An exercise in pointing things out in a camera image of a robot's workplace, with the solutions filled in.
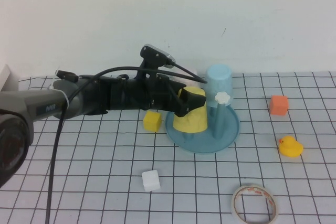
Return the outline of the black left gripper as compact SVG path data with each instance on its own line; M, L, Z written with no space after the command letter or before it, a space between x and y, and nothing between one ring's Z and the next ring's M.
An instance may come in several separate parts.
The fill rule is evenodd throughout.
M184 117L206 103L202 89L159 76L154 80L113 78L109 84L109 110L163 110Z

